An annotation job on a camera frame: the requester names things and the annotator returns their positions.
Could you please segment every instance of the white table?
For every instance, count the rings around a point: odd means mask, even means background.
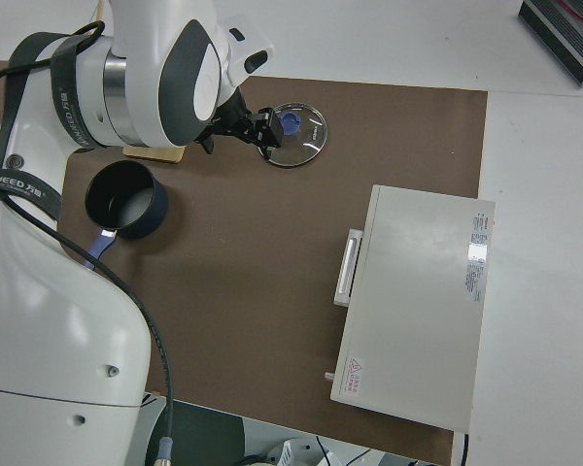
[[[0,59],[94,3],[0,2]],[[468,464],[583,464],[583,89],[516,19],[520,1],[215,3],[276,44],[264,75],[491,91],[479,195],[497,223]]]

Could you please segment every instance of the metal ring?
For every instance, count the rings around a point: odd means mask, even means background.
[[[104,64],[104,100],[110,123],[117,135],[130,146],[145,147],[132,123],[125,98],[125,69],[127,61],[110,51]]]

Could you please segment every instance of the brown board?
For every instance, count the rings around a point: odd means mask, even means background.
[[[331,401],[324,374],[345,323],[332,299],[348,229],[363,229],[371,187],[476,197],[487,94],[273,78],[250,78],[243,91],[253,110],[316,107],[324,150],[281,169],[218,137],[213,155],[190,146],[177,165],[144,161],[167,188],[168,215],[103,256],[160,326],[176,398],[448,464],[451,432]],[[85,247],[98,233],[86,187],[121,158],[111,149],[70,159],[59,229]],[[152,355],[148,389],[163,391]]]

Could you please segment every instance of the wooden block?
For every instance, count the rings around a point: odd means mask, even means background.
[[[134,148],[127,146],[123,148],[123,154],[128,157],[146,158],[158,162],[179,163],[184,156],[185,148]]]

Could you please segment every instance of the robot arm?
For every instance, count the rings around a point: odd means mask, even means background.
[[[280,146],[278,120],[266,127],[252,123],[263,118],[253,116],[238,96],[237,87],[274,51],[249,21],[218,23],[212,4],[198,0],[112,0],[111,6],[116,36],[106,56],[91,55],[97,63],[87,67],[104,76],[103,99],[99,87],[83,89],[80,99],[97,104],[83,117],[99,143],[165,148],[198,140],[211,150],[211,134],[232,134],[259,146]],[[213,127],[216,109],[231,97],[225,127]],[[104,107],[109,118],[99,121]],[[246,129],[241,133],[238,121]]]
[[[17,169],[2,184],[17,187],[25,171],[59,194],[81,148],[210,149],[212,134],[280,143],[278,119],[251,114],[237,87],[272,54],[253,27],[218,23],[209,0],[111,5],[115,38],[78,52],[84,36],[35,35],[14,53],[12,65],[51,68],[7,82],[0,171]],[[14,202],[55,229],[47,211]],[[0,202],[0,464],[122,466],[150,344],[122,291]]]

